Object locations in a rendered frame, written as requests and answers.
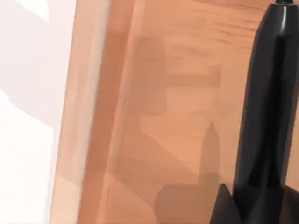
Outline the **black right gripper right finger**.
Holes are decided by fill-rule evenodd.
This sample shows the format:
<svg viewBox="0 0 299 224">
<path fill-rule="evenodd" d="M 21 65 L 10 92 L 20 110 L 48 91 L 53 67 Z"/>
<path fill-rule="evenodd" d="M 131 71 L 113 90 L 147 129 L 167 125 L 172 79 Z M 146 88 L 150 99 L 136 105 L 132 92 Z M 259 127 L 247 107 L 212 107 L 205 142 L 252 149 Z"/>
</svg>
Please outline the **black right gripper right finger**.
<svg viewBox="0 0 299 224">
<path fill-rule="evenodd" d="M 279 224 L 299 224 L 299 192 L 284 186 Z"/>
</svg>

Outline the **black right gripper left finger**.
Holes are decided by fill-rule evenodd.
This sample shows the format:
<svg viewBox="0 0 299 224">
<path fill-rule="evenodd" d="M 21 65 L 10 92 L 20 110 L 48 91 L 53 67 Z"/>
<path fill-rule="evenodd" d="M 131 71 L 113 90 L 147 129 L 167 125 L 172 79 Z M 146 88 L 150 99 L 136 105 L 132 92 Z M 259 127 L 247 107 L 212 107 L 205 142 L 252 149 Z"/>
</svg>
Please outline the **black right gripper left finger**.
<svg viewBox="0 0 299 224">
<path fill-rule="evenodd" d="M 226 184 L 220 184 L 209 224 L 242 224 L 239 209 Z"/>
</svg>

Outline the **long black handle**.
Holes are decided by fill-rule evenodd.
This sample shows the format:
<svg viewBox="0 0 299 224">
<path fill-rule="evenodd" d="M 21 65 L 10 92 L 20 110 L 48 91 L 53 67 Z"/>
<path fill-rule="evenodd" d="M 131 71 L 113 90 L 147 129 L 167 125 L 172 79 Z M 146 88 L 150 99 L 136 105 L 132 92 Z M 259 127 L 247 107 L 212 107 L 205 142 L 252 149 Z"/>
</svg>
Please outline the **long black handle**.
<svg viewBox="0 0 299 224">
<path fill-rule="evenodd" d="M 233 199 L 242 224 L 279 224 L 299 92 L 299 4 L 270 3 L 247 74 Z"/>
</svg>

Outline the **wooden door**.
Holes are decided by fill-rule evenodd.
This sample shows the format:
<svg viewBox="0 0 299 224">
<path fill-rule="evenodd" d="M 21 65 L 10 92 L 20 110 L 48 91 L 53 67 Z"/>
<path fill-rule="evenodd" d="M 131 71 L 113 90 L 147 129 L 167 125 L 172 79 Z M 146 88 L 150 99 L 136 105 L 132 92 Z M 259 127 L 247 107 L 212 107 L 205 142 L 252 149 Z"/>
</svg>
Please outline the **wooden door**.
<svg viewBox="0 0 299 224">
<path fill-rule="evenodd" d="M 99 224 L 209 224 L 232 187 L 257 26 L 273 0 L 144 0 Z"/>
</svg>

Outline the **wooden cupboard frame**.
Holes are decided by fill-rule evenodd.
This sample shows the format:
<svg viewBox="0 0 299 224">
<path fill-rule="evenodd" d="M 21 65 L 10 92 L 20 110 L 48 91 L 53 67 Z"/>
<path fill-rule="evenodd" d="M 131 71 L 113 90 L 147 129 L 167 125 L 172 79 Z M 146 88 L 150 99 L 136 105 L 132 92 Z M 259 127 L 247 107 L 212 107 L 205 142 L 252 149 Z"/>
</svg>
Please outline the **wooden cupboard frame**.
<svg viewBox="0 0 299 224">
<path fill-rule="evenodd" d="M 49 224 L 100 224 L 138 0 L 77 0 Z"/>
</svg>

